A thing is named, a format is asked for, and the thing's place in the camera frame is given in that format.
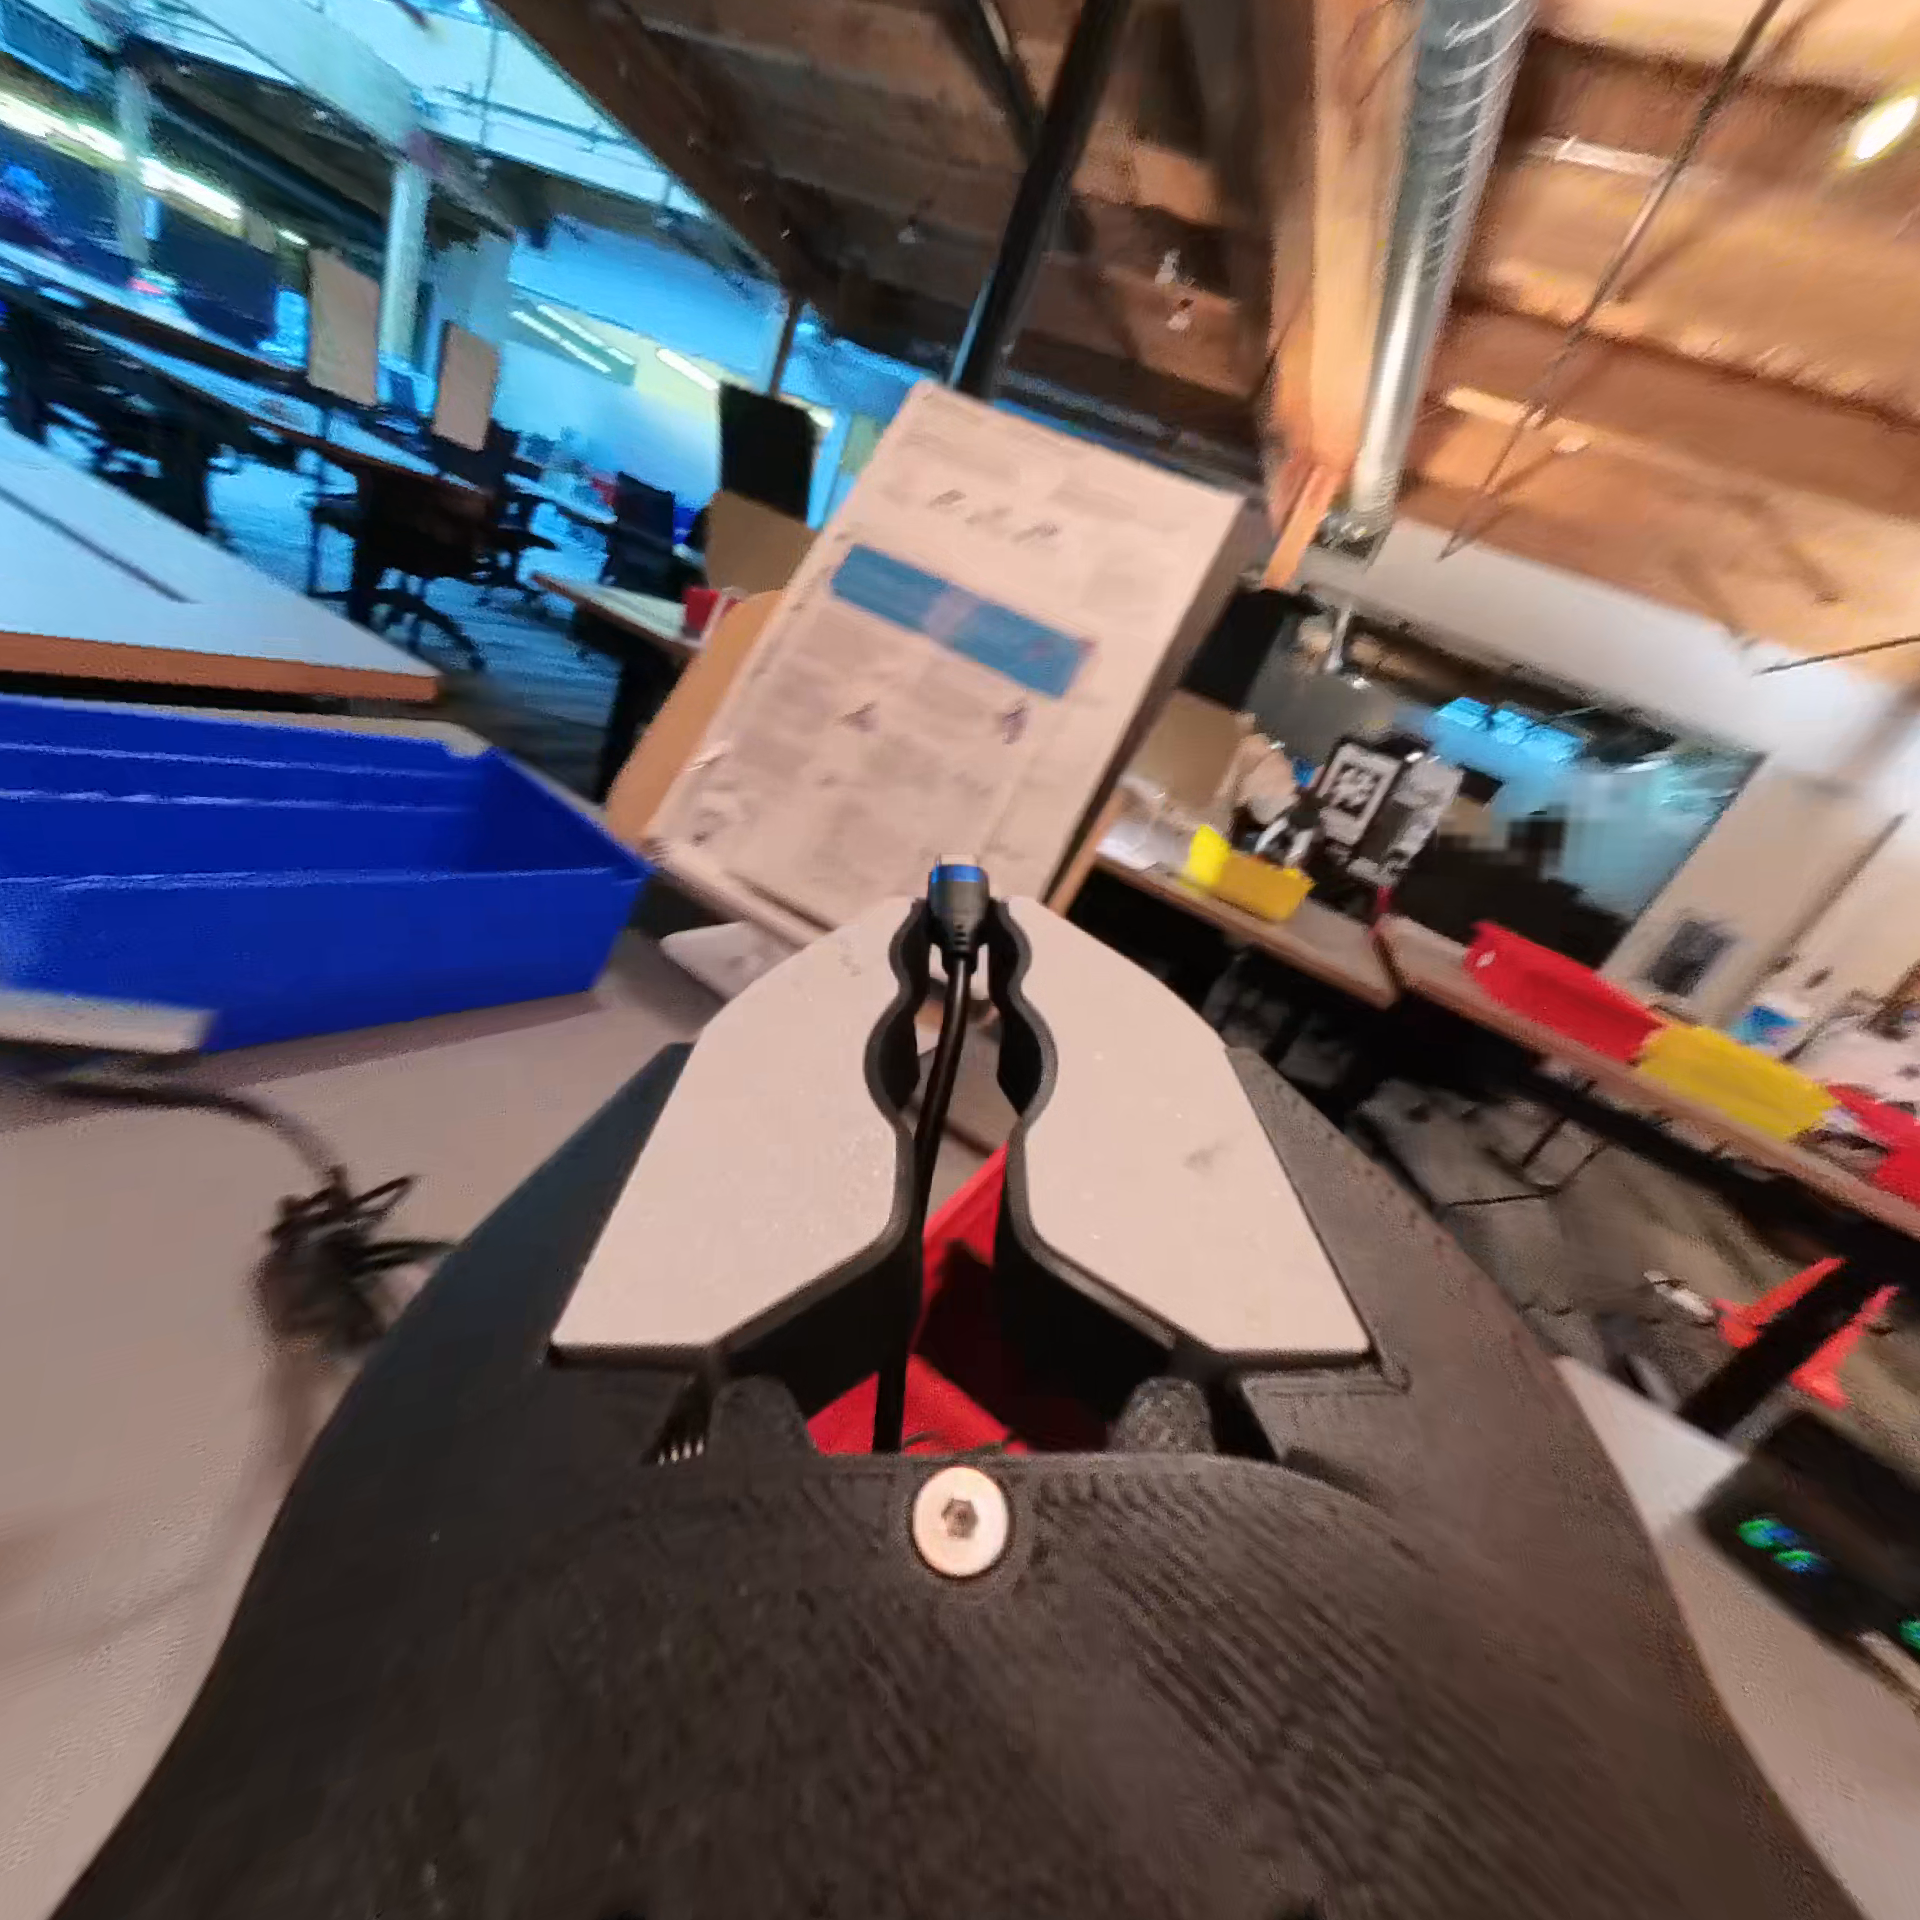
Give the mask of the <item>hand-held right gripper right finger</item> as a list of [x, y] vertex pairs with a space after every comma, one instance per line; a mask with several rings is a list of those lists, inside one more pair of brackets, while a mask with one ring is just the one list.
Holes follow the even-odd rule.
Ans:
[[1033, 898], [1001, 910], [1004, 1037], [1033, 1035], [1004, 1197], [1036, 1266], [1163, 1354], [1248, 1370], [1372, 1350], [1223, 1037]]

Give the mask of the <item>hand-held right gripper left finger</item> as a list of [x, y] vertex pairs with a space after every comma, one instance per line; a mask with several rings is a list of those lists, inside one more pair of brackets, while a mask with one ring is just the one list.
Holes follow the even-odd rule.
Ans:
[[560, 1310], [558, 1357], [727, 1357], [898, 1243], [912, 1145], [883, 1057], [921, 1007], [918, 913], [883, 898], [710, 1019]]

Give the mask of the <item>red plastic bin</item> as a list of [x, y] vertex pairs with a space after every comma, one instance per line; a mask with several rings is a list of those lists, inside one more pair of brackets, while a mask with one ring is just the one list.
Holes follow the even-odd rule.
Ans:
[[1832, 1087], [1832, 1133], [1860, 1179], [1918, 1204], [1918, 1116], [1865, 1087]]
[[1512, 1014], [1550, 1028], [1620, 1065], [1632, 1065], [1667, 1017], [1563, 954], [1496, 922], [1479, 922], [1463, 973]]
[[914, 1455], [1097, 1454], [1151, 1371], [1132, 1350], [1042, 1354], [998, 1266], [1008, 1150], [998, 1148], [929, 1215], [904, 1391]]

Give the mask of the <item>grey side desk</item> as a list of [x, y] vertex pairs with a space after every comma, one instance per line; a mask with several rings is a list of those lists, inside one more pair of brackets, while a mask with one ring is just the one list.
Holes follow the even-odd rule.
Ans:
[[1748, 1756], [1863, 1915], [1918, 1915], [1916, 1709], [1711, 1542], [1698, 1508], [1742, 1455], [1572, 1357], [1558, 1371], [1665, 1565]]

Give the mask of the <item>brown top work table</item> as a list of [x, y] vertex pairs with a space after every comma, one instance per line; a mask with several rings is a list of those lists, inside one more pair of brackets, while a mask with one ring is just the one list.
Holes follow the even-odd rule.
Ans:
[[1801, 1231], [1886, 1231], [1918, 1243], [1918, 1209], [1832, 1158], [1767, 1139], [1698, 1101], [1650, 1083], [1640, 1069], [1569, 1039], [1492, 999], [1465, 969], [1463, 948], [1401, 917], [1374, 927], [1400, 1007], [1412, 1001], [1518, 1053], [1496, 1075], [1503, 1090], [1586, 1137], [1674, 1177], [1715, 1191], [1754, 1218]]
[[1263, 919], [1218, 901], [1163, 861], [1138, 867], [1108, 844], [1094, 852], [1088, 874], [1108, 875], [1132, 894], [1171, 907], [1194, 926], [1210, 927], [1228, 943], [1263, 954], [1284, 972], [1305, 977], [1376, 1013], [1401, 999], [1401, 986], [1380, 958], [1370, 927], [1324, 905], [1300, 902], [1290, 919]]

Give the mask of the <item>yellow plastic bin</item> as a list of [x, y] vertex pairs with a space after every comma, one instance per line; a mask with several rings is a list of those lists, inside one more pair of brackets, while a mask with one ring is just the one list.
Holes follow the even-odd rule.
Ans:
[[1752, 1133], [1793, 1143], [1838, 1108], [1838, 1097], [1798, 1068], [1700, 1023], [1663, 1023], [1634, 1059], [1640, 1079]]
[[1305, 870], [1240, 851], [1210, 825], [1191, 831], [1183, 881], [1191, 889], [1265, 924], [1290, 922], [1313, 894], [1313, 877]]

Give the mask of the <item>black white marker poster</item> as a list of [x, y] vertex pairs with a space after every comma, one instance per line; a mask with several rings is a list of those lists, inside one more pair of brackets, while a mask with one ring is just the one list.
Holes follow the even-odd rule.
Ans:
[[1409, 732], [1343, 735], [1313, 781], [1308, 874], [1315, 883], [1398, 887], [1434, 842], [1463, 769]]

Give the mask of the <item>blue plastic bin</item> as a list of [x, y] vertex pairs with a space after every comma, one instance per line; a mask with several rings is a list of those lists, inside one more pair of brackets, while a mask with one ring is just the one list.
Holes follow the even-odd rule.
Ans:
[[250, 1049], [588, 991], [649, 881], [497, 749], [6, 697], [6, 994]]

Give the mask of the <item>cardboard box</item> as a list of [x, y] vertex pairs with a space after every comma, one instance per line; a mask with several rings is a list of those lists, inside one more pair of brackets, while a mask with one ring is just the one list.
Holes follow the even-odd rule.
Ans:
[[715, 591], [782, 591], [800, 572], [817, 531], [756, 499], [721, 489], [707, 505], [704, 575]]

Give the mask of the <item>black monitor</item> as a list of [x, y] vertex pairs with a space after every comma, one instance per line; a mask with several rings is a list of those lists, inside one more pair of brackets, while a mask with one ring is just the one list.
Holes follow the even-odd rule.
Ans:
[[794, 399], [726, 383], [715, 397], [718, 489], [810, 521], [820, 427]]

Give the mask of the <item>black charger with green displays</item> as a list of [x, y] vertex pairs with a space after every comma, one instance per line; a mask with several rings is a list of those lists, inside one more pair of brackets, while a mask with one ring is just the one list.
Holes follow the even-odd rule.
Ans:
[[1918, 1691], [1918, 1484], [1815, 1412], [1783, 1417], [1697, 1510], [1815, 1635]]

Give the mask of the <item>wood edged grey table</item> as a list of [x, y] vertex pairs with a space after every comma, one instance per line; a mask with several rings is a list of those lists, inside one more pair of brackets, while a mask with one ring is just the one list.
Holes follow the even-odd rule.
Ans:
[[2, 669], [308, 705], [441, 697], [431, 665], [10, 429]]

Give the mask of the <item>row of office desks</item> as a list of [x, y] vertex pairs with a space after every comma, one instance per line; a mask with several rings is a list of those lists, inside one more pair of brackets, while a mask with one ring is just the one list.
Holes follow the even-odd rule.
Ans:
[[588, 583], [551, 570], [489, 570], [489, 555], [514, 545], [528, 553], [538, 538], [506, 523], [512, 503], [547, 503], [588, 531], [608, 532], [612, 518], [574, 508], [511, 469], [486, 467], [486, 451], [436, 437], [396, 437], [363, 410], [312, 391], [288, 367], [231, 351], [226, 343], [175, 327], [84, 275], [75, 277], [55, 261], [6, 246], [6, 300], [30, 305], [49, 319], [68, 323], [95, 343], [143, 365], [147, 375], [180, 397], [246, 429], [260, 442], [308, 451], [324, 469], [352, 473], [380, 489], [411, 489], [423, 497], [420, 539], [448, 545], [472, 538], [475, 545], [478, 589], [512, 588], [536, 610], [567, 605], [595, 634], [633, 634], [635, 643], [664, 657], [686, 659], [695, 638], [681, 629], [681, 605], [673, 599]]

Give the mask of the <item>black steel pole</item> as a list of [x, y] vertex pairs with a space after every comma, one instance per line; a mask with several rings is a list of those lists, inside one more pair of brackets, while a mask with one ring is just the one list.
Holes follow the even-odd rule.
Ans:
[[1135, 334], [1097, 261], [1094, 221], [1072, 191], [1130, 11], [1126, 2], [1081, 4], [1050, 97], [1041, 101], [999, 4], [943, 4], [955, 51], [999, 107], [1024, 163], [993, 268], [971, 305], [952, 364], [948, 383], [961, 394], [987, 399], [999, 391], [1036, 302], [1041, 273], [1059, 238], [1067, 243], [1080, 287], [1113, 335], [1118, 356], [1135, 355]]

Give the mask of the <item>red metal frame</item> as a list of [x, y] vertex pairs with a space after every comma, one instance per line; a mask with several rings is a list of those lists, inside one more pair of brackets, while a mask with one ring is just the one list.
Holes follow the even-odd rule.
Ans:
[[1825, 1410], [1850, 1410], [1846, 1367], [1871, 1335], [1884, 1331], [1899, 1289], [1880, 1281], [1872, 1287], [1865, 1283], [1842, 1287], [1846, 1281], [1850, 1281], [1848, 1262], [1823, 1257], [1752, 1301], [1716, 1298], [1713, 1302], [1715, 1331], [1729, 1354], [1739, 1357], [1786, 1327], [1807, 1331], [1801, 1322], [1817, 1308], [1817, 1343], [1788, 1373], [1769, 1378], [1766, 1390], [1790, 1388]]

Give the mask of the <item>silver air duct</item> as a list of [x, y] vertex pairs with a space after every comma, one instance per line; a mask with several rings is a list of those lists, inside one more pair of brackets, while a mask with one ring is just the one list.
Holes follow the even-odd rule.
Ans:
[[1318, 541], [1372, 561], [1401, 499], [1430, 372], [1534, 28], [1532, 2], [1430, 2], [1412, 42], [1400, 195], [1348, 485]]

